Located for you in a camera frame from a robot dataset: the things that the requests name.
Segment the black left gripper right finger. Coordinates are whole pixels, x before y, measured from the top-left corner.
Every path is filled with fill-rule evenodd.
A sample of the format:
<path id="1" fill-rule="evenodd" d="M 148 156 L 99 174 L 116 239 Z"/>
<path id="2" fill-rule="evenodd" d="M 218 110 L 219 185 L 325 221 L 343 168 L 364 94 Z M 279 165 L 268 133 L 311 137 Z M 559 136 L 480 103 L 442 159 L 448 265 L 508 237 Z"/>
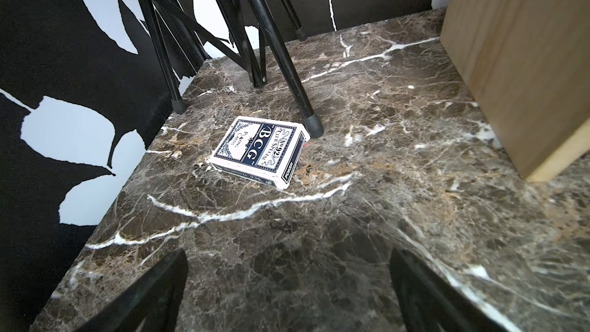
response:
<path id="1" fill-rule="evenodd" d="M 395 247 L 390 277 L 408 331 L 504 331 L 418 256 Z"/>

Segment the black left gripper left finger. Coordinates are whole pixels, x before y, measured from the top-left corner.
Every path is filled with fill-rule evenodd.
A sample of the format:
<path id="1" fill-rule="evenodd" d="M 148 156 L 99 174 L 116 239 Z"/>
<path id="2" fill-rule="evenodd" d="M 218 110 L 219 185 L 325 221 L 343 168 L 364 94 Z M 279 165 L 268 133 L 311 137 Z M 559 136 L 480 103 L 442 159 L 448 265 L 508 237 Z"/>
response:
<path id="1" fill-rule="evenodd" d="M 175 330 L 187 274 L 184 249 L 167 254 L 78 330 Z"/>

